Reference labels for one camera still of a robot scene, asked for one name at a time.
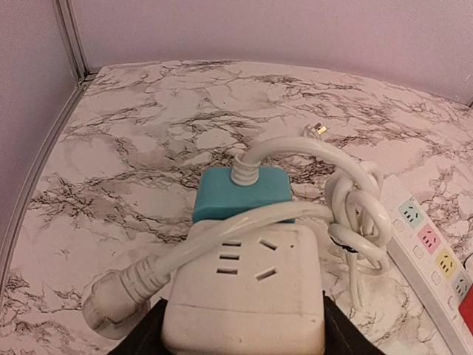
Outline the red cube socket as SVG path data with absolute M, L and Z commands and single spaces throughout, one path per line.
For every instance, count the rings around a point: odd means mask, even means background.
M 459 313 L 469 329 L 469 332 L 473 333 L 473 289 L 470 288 L 467 295 L 459 305 Z

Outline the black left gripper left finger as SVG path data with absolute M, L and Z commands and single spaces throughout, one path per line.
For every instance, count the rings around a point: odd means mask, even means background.
M 166 355 L 161 332 L 168 300 L 160 299 L 131 333 L 108 355 Z

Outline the white multicolour power strip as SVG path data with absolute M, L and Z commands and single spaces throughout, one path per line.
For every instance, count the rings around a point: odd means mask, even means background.
M 393 236 L 387 252 L 411 285 L 453 354 L 472 353 L 472 333 L 460 315 L 472 279 L 419 202 L 390 175 L 381 202 Z

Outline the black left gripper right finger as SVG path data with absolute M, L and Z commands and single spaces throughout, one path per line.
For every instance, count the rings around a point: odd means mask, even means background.
M 348 319 L 336 303 L 325 295 L 325 355 L 384 355 Z

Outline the teal power strip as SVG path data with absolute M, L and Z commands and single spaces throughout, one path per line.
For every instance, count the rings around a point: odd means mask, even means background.
M 225 220 L 251 209 L 292 200 L 290 178 L 278 167 L 262 167 L 251 186 L 238 186 L 231 179 L 230 167 L 206 169 L 194 203 L 192 223 Z

